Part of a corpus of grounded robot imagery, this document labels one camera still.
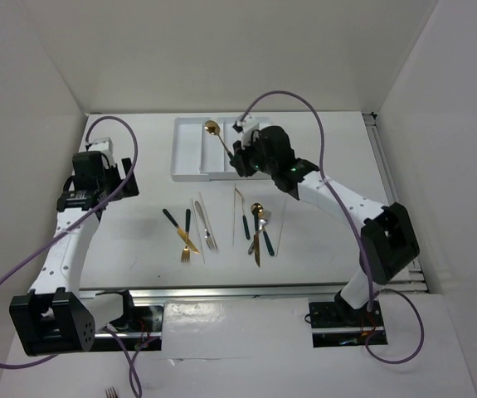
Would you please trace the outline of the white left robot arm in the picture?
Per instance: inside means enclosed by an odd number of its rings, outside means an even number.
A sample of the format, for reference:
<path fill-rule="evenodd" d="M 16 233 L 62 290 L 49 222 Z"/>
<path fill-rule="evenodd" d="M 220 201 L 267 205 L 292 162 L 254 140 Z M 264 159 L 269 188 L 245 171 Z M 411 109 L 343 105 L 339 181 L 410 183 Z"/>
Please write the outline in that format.
<path fill-rule="evenodd" d="M 29 357 L 88 352 L 95 334 L 107 325 L 133 327 L 136 310 L 125 290 L 80 296 L 87 251 L 103 212 L 93 212 L 108 194 L 115 199 L 138 195 L 131 177 L 121 178 L 111 150 L 98 147 L 72 158 L 74 173 L 56 203 L 56 243 L 31 288 L 12 298 L 9 313 Z"/>

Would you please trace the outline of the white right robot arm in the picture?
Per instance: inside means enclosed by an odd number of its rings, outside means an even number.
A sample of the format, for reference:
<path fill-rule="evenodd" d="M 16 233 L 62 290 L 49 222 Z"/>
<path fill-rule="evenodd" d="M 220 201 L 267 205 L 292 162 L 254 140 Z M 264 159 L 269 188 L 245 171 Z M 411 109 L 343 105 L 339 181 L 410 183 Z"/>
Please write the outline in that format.
<path fill-rule="evenodd" d="M 337 293 L 334 306 L 340 323 L 355 324 L 363 310 L 372 310 L 377 294 L 420 254 L 407 209 L 398 202 L 373 201 L 322 175 L 319 166 L 295 156 L 280 126 L 246 128 L 236 122 L 232 127 L 241 136 L 232 144 L 230 157 L 239 176 L 263 172 L 279 190 L 326 212 L 355 235 L 359 268 Z"/>

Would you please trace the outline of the gold knife green handle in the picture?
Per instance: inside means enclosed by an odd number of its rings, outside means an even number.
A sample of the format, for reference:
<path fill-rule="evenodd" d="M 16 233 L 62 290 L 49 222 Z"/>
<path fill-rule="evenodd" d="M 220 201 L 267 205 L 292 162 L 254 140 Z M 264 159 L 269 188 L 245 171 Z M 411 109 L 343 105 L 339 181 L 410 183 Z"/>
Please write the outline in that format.
<path fill-rule="evenodd" d="M 163 208 L 163 214 L 170 220 L 170 222 L 174 225 L 174 227 L 177 230 L 177 233 L 181 237 L 181 239 L 185 242 L 187 247 L 192 250 L 194 253 L 198 254 L 199 250 L 197 247 L 193 244 L 193 242 L 190 240 L 188 233 L 179 226 L 179 224 L 176 222 L 176 220 L 173 218 L 171 213 L 166 209 Z"/>
<path fill-rule="evenodd" d="M 251 252 L 254 255 L 254 261 L 257 267 L 261 266 L 261 248 L 264 247 L 266 253 L 273 257 L 275 255 L 275 248 L 272 245 L 271 239 L 264 226 L 260 227 L 260 231 L 253 235 L 253 243 L 251 245 Z"/>

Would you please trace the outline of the gold spoon green handle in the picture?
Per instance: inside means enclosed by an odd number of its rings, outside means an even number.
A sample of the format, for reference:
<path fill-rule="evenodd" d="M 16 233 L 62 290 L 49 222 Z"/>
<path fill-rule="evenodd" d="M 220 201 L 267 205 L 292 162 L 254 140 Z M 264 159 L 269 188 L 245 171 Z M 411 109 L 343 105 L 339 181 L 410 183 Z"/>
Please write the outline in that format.
<path fill-rule="evenodd" d="M 217 137 L 219 139 L 219 142 L 221 143 L 226 155 L 229 157 L 230 160 L 232 160 L 233 153 L 227 147 L 226 143 L 223 140 L 223 137 L 221 135 L 221 128 L 219 124 L 216 121 L 209 119 L 204 123 L 204 130 L 207 133 L 209 133 L 211 136 Z"/>
<path fill-rule="evenodd" d="M 255 233 L 260 231 L 260 214 L 263 212 L 263 206 L 260 203 L 251 205 L 251 213 L 254 216 Z"/>

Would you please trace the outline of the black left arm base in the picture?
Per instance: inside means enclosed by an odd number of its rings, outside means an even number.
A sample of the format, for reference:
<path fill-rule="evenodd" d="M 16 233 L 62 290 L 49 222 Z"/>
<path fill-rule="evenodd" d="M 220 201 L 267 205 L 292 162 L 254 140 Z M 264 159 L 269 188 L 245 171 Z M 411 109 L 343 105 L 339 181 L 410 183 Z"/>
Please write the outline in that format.
<path fill-rule="evenodd" d="M 162 332 L 163 305 L 137 305 L 128 290 L 114 291 L 122 298 L 122 313 L 110 325 L 119 332 L 140 332 L 150 335 L 152 332 Z"/>

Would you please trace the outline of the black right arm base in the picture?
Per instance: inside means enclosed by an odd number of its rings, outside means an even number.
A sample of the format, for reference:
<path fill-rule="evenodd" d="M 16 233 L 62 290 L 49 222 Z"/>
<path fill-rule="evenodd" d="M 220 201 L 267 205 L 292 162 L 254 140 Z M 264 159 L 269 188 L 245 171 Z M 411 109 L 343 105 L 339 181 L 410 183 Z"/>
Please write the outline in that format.
<path fill-rule="evenodd" d="M 330 301 L 309 303 L 309 312 L 304 316 L 305 322 L 312 328 L 377 328 L 384 325 L 378 301 L 373 302 L 368 312 L 367 305 L 352 308 L 337 293 Z"/>

